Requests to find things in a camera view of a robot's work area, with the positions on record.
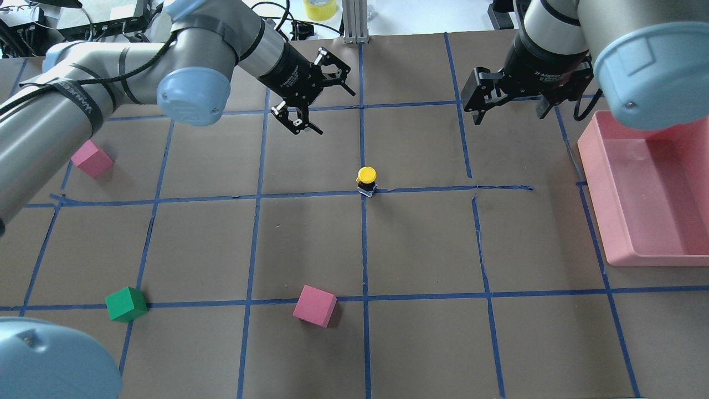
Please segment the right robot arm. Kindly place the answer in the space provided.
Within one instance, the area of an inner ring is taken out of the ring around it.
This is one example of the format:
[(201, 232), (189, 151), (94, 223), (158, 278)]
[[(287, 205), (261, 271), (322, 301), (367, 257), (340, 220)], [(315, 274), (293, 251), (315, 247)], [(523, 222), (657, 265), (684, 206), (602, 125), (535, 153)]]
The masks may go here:
[(629, 128), (658, 130), (707, 117), (706, 1), (512, 1), (519, 29), (498, 71), (477, 66), (461, 91), (475, 124), (518, 98), (537, 96), (537, 116), (598, 90)]

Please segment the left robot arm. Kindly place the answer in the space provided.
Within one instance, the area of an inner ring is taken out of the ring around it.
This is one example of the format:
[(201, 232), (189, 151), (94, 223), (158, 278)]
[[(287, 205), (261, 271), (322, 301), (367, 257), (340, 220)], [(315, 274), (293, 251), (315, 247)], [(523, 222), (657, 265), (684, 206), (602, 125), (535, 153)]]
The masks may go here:
[(2, 104), (2, 229), (124, 104), (157, 105), (170, 119), (215, 124), (235, 68), (281, 97), (270, 111), (291, 133), (321, 129), (309, 107), (351, 68), (326, 48), (307, 60), (241, 1), (166, 1), (164, 43), (71, 42), (50, 48), (43, 73)]

